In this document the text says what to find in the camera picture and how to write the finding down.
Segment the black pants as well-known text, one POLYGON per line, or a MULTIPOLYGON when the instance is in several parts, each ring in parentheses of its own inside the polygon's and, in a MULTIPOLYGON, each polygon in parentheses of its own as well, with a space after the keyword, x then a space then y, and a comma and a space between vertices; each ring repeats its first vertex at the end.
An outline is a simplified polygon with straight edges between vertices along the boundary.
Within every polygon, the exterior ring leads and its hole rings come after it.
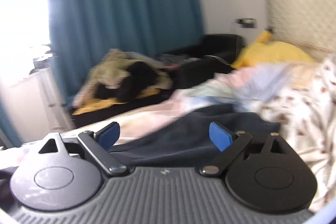
POLYGON ((109 152, 126 166, 200 166, 220 152, 209 137, 212 122, 231 133, 245 131, 260 138, 279 132, 281 127, 278 122, 267 122, 256 113, 237 112, 232 104, 224 103, 192 111, 147 136, 110 147, 109 152))

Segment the yellow cloth on sofa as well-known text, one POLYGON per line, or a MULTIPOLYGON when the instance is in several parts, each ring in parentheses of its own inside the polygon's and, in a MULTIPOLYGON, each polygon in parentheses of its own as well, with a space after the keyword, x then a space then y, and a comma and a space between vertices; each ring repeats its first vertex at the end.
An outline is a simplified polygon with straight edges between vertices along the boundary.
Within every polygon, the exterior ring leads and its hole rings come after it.
MULTIPOLYGON (((144 98, 156 96, 160 93, 161 91, 157 88, 153 88, 153 87, 146 88, 145 90, 140 92, 140 94, 135 98, 134 101, 132 101, 132 103, 135 102, 136 100, 142 100, 144 98)), ((129 105, 129 104, 130 102, 120 102, 115 97, 104 99, 104 100, 94 98, 94 99, 89 100, 89 102, 86 103, 84 106, 75 110, 72 113, 72 115, 82 115, 82 114, 91 113, 91 112, 102 110, 102 109, 107 109, 112 106, 129 105)))

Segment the pastel pink bed quilt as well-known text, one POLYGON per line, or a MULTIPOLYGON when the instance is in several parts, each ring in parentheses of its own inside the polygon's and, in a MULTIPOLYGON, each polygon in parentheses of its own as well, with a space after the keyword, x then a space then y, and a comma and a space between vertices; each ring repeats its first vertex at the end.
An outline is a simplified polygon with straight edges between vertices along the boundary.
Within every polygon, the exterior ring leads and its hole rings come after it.
POLYGON ((303 92, 313 80, 319 63, 261 63, 229 74, 216 74, 214 78, 190 89, 180 89, 162 103, 142 107, 100 122, 91 122, 67 132, 76 136, 82 131, 98 131, 110 122, 121 127, 118 144, 152 133, 178 118, 206 106, 232 103, 238 112, 261 111, 267 103, 280 101, 281 91, 288 88, 303 92))

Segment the white cabinet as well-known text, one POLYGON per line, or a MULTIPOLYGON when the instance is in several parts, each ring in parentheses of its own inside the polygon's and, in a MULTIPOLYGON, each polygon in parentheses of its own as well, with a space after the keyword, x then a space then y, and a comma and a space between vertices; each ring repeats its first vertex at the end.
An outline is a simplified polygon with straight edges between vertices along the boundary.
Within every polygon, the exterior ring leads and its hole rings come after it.
POLYGON ((74 129, 49 68, 24 78, 1 73, 1 100, 19 144, 42 139, 51 132, 63 133, 74 129))

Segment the black garment on sofa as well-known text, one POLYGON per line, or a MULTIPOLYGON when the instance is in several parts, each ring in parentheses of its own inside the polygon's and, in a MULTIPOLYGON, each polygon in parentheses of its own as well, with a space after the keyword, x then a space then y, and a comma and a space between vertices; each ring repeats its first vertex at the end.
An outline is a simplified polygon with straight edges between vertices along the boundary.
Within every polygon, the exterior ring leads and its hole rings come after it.
POLYGON ((94 98, 102 100, 116 98, 118 102, 131 102, 143 90, 154 85, 159 77, 152 67, 141 61, 135 62, 126 71, 129 72, 129 75, 121 81, 118 88, 109 89, 106 85, 99 84, 94 98))

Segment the white bear print blanket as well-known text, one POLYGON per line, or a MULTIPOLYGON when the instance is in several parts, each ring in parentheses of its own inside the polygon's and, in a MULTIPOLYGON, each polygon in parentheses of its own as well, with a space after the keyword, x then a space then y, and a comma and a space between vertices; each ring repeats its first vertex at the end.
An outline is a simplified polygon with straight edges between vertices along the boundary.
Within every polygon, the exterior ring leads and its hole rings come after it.
POLYGON ((280 135, 315 175, 310 209, 319 211, 335 198, 335 55, 318 65, 307 88, 282 88, 260 115, 281 124, 280 135))

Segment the yellow Pikachu plush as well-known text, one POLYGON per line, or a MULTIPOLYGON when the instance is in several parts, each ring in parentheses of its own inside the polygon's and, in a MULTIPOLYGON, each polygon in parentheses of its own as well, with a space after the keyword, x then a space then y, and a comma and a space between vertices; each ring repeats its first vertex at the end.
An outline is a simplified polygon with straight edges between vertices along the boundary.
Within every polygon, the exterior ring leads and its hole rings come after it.
POLYGON ((315 62, 298 47, 279 41, 271 41, 272 33, 263 30, 254 42, 245 46, 231 64, 233 69, 254 67, 261 63, 315 62))

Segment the teal curtain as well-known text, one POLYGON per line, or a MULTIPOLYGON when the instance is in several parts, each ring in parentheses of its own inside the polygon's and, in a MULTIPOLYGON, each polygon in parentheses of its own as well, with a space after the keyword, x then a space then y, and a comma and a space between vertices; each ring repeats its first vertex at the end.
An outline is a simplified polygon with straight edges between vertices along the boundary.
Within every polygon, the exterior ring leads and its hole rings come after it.
POLYGON ((149 57, 198 43, 199 0, 49 0, 56 82, 65 99, 112 48, 149 57))

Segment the beige quilted headboard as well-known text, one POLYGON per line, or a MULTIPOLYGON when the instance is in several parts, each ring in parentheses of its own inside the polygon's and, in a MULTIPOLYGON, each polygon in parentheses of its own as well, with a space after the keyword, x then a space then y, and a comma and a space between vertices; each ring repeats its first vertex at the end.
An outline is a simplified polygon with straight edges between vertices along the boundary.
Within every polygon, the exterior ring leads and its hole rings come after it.
POLYGON ((335 0, 265 0, 272 39, 321 61, 335 53, 335 0))

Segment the wall power outlet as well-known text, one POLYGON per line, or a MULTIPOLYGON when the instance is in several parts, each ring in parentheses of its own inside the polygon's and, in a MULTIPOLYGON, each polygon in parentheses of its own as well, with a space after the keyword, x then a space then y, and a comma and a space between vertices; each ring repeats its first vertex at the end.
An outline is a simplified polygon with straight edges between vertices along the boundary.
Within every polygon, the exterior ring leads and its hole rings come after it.
POLYGON ((238 18, 235 23, 241 28, 256 28, 257 20, 254 18, 238 18))

